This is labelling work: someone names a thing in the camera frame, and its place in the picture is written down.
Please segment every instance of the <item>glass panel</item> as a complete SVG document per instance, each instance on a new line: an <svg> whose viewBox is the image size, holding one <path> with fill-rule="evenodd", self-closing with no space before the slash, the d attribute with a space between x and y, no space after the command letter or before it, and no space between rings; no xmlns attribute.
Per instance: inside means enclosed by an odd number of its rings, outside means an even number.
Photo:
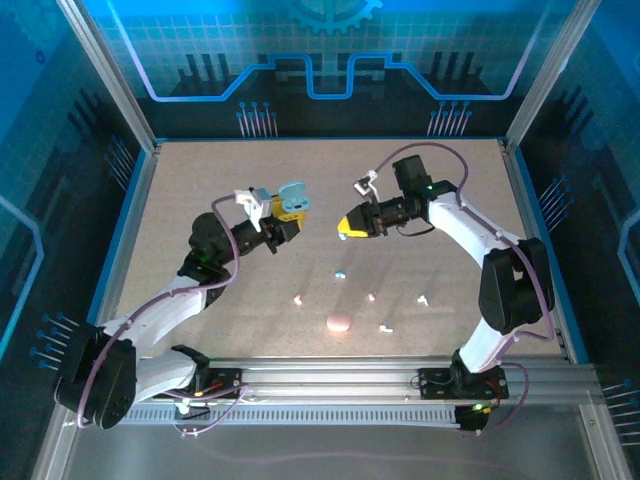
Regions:
<svg viewBox="0 0 640 480"><path fill-rule="evenodd" d="M7 479L30 477L53 408L64 327L73 328L61 317L55 333L45 316L87 318L140 152L57 4L8 5L0 7L0 476Z"/></svg>
<svg viewBox="0 0 640 480"><path fill-rule="evenodd" d="M504 135L572 0L87 0L167 138Z"/></svg>
<svg viewBox="0 0 640 480"><path fill-rule="evenodd" d="M640 3L603 0L521 146L589 356L605 386L631 379L634 389L640 384L639 25ZM627 424L619 432L633 433L640 419L632 396L626 398L615 413ZM640 450L628 452L640 466Z"/></svg>

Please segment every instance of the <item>robotic arm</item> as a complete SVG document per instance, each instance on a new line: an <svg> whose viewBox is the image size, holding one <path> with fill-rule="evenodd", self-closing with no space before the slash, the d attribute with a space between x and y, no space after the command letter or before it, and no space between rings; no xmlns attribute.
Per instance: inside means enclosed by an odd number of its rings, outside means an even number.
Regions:
<svg viewBox="0 0 640 480"><path fill-rule="evenodd" d="M403 195L380 202L371 185L375 172L370 172L354 185L369 201L351 210L338 232L342 238L386 236L389 227L422 219L447 233L480 266L478 306L482 317L471 338L454 353L450 369L456 395L473 398L469 397L473 394L470 387L498 378L501 356L527 325L542 316L534 279L509 244L517 245L533 265L546 307L551 310L554 296L546 249L536 238L522 240L500 229L470 206L450 182L433 182L419 156L399 160L393 169Z"/></svg>
<svg viewBox="0 0 640 480"><path fill-rule="evenodd" d="M274 196L264 189L234 192L236 203L249 217L230 229L240 256L263 244L275 254L300 232L309 207L304 190L304 183L296 182L281 187ZM212 384L209 358L189 347L179 345L160 356L144 357L162 337L209 307L226 288L200 287L231 277L225 265L234 259L233 248L215 213L196 218L189 245L191 251L177 275L145 304L148 308L135 322L130 312L101 327L84 323L74 331L58 370L56 402L76 413L82 410L85 419L106 429L137 402L169 390L197 395ZM127 322L128 329L113 343L116 332ZM105 349L109 341L112 345ZM91 369L105 350L108 353L81 406Z"/></svg>

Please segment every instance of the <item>cable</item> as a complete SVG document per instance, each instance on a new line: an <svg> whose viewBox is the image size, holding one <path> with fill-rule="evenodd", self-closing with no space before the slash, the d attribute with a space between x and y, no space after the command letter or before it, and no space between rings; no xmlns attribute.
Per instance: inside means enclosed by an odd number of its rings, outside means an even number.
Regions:
<svg viewBox="0 0 640 480"><path fill-rule="evenodd" d="M444 144L438 143L438 142L413 142L413 143L409 143L408 145L405 145L403 147L400 147L397 150L395 150L394 152L392 152L375 169L375 172L379 173L380 170L382 170L382 168L384 168L385 165L387 165L391 160L393 160L398 154L400 154L401 152L404 152L405 150L408 150L410 148L414 148L414 147L437 147L437 148L442 148L443 150L446 150L449 153L451 153L452 155L454 155L460 161L460 163L462 164L462 168L464 169L464 174L463 174L462 180L460 181L460 184L458 185L458 188L456 190L456 203L458 204L458 206L460 207L460 209L463 212L467 213L471 218L473 218L476 222L478 222L480 225L482 225L484 228L486 228L489 232L491 232L502 243L504 243L505 245L510 247L516 253L518 258L520 259L520 261L524 265L525 270L529 274L529 277L531 278L531 283L533 284L533 288L534 288L534 290L536 292L536 297L538 299L538 303L540 304L540 310L542 311L542 316L544 317L544 319L546 321L546 324L547 324L547 335L546 336L545 335L540 335L538 333L534 333L534 332L530 332L530 331L526 331L526 330L519 331L519 332L515 333L514 337L510 338L509 341L500 349L500 351L498 352L498 356L496 356L496 358L498 360L500 360L500 358L502 358L502 356L508 350L508 348L511 345L513 345L513 343L516 341L515 340L516 337L519 338L520 336L528 336L528 337L536 338L538 340L542 340L544 342L552 342L553 340L555 340L556 335L555 335L555 330L553 328L553 321L551 319L551 312L549 312L549 307L547 305L547 301L544 298L544 293L542 292L542 285L540 284L540 280L538 279L538 276L536 275L536 272L535 272L535 269L533 268L533 265L531 265L531 262L529 261L527 256L524 254L524 252L515 243L513 243L511 240L509 240L508 238L503 236L498 230L496 230L491 224L486 222L482 217L477 215L473 210L469 209L467 207L467 205L466 205L466 202L463 201L463 199L462 199L462 189L464 188L465 184L467 183L467 180L469 179L469 164L464 159L464 157L460 154L460 152L458 152L457 150L449 147L448 145L444 145Z"/></svg>
<svg viewBox="0 0 640 480"><path fill-rule="evenodd" d="M175 429L178 430L182 435L191 435L191 436L197 437L201 433L205 433L205 432L208 432L209 430L213 430L215 427L220 425L238 407L238 405L240 404L244 396L247 394L247 391L249 390L249 386L238 385L237 387L233 387L232 389L227 389L226 391L223 390L221 392L209 395L207 396L207 398L221 397L223 395L226 395L227 393L230 393L229 390L234 392L237 390L240 390L240 395L238 395L238 398L236 398L235 402L233 402L231 406L222 415L220 415L213 423L211 423L210 425L207 425L206 427L201 428L200 430L193 429L191 432L189 432L186 428L184 430L180 430L180 428L177 425L174 425ZM191 397L191 398L202 400L205 397Z"/></svg>
<svg viewBox="0 0 640 480"><path fill-rule="evenodd" d="M415 233L402 233L400 231L400 225L396 225L396 232L398 232L403 237L420 237L422 235L426 235L427 233L433 232L435 229L436 227L431 227L431 228L427 228L426 230L421 230Z"/></svg>
<svg viewBox="0 0 640 480"><path fill-rule="evenodd" d="M91 387L93 387L93 383L95 382L96 376L98 374L98 370L100 370L100 367L102 367L103 363L105 362L107 358L107 354L109 353L109 350L111 349L111 347L113 347L113 345L124 334L124 332L126 332L129 328L131 328L131 325L133 325L133 323L140 317L140 315L142 315L149 308L161 302L165 298L173 297L174 295L181 294L181 293L206 292L207 290L214 290L214 289L226 287L236 279L238 275L238 269L240 267L240 252L238 250L238 244L233 236L233 233L231 232L231 229L227 225L227 222L225 222L224 218L222 218L217 208L219 204L229 200L233 200L234 198L235 198L234 195L227 195L225 197L218 198L211 204L211 209L213 210L214 215L218 219L218 222L220 222L220 225L222 226L224 233L227 235L227 238L231 243L231 251L233 252L233 265L234 265L233 273L231 274L231 276L228 279L222 282L216 283L214 285L205 285L205 286L198 286L198 287L182 287L182 288L176 288L175 290L172 290L169 292L164 292L158 295L157 297L152 298L147 303L139 307L135 312L131 314L131 316L127 321L122 322L122 325L120 325L118 330L116 330L116 332L109 339L109 341L107 341L103 349L100 351L100 354L96 358L93 366L91 367L91 371L89 372L89 376L87 377L87 381L84 384L84 388L82 390L82 395L80 396L80 402L78 403L78 413L76 415L76 424L78 425L78 428L87 428L89 425L91 425L91 423L84 422L84 411L87 407L87 402L89 400L89 393L91 392Z"/></svg>
<svg viewBox="0 0 640 480"><path fill-rule="evenodd" d="M499 432L500 430L504 429L507 425L509 425L513 421L515 416L518 414L518 412L522 410L522 407L524 407L524 402L527 400L527 396L529 395L529 372L527 372L527 369L524 368L524 365L516 362L503 362L502 365L505 367L517 367L520 370L522 370L522 374L524 375L524 390L522 391L522 396L520 397L520 401L518 401L518 404L516 405L516 408L513 409L513 412L511 412L507 418L505 418L495 427L492 427L489 430L486 430L486 429L482 430L479 436L485 436L487 434Z"/></svg>
<svg viewBox="0 0 640 480"><path fill-rule="evenodd" d="M411 388L413 388L414 390L420 390L420 384L418 384L418 386L416 386L415 383L413 383L413 381L416 378L420 378L420 375L414 375L413 377L411 377L411 380L409 380L409 385L411 386ZM453 382L453 377L451 377L449 380L447 380L446 382L436 382L435 380L431 380L430 378L424 378L423 380L425 380L427 383L433 383L434 385L440 385L440 386L445 386L445 385L449 385L451 382Z"/></svg>

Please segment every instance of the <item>blue object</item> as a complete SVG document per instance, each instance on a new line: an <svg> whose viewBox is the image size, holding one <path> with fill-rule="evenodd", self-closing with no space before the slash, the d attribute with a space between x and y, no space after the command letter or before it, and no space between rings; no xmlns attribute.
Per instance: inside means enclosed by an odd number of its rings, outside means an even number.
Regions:
<svg viewBox="0 0 640 480"><path fill-rule="evenodd" d="M304 182L291 182L281 186L278 190L278 196L282 200L282 210L287 213L309 210L311 202L304 194L306 188Z"/></svg>

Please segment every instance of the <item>work surface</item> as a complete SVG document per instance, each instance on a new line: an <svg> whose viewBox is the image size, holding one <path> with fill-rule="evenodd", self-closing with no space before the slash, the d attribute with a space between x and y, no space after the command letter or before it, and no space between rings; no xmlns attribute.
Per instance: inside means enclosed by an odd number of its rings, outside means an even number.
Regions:
<svg viewBox="0 0 640 480"><path fill-rule="evenodd" d="M408 140L315 140L169 143L162 146L119 306L126 313L173 278L189 251L193 220L215 198L235 189L266 187L275 193L293 180L307 183L312 206L304 230L273 256L262 246L242 258L237 281L197 317L171 332L154 353L186 344L212 357L263 355L450 354L469 338L480 318L480 270L440 231L405 238L341 241L340 219L362 199L353 182ZM524 235L513 192L494 140L444 141L467 159L468 201L498 225ZM418 147L434 180L457 184L462 167L450 153ZM391 167L377 181L382 199L399 194ZM230 225L242 208L223 205ZM407 231L425 227L421 221ZM336 279L342 270L345 279ZM376 292L370 302L368 294ZM302 306L293 303L302 296ZM429 306L417 302L425 295ZM353 318L346 333L331 333L327 317ZM381 332L387 322L392 333ZM544 331L542 322L531 328ZM559 353L534 340L510 353Z"/></svg>

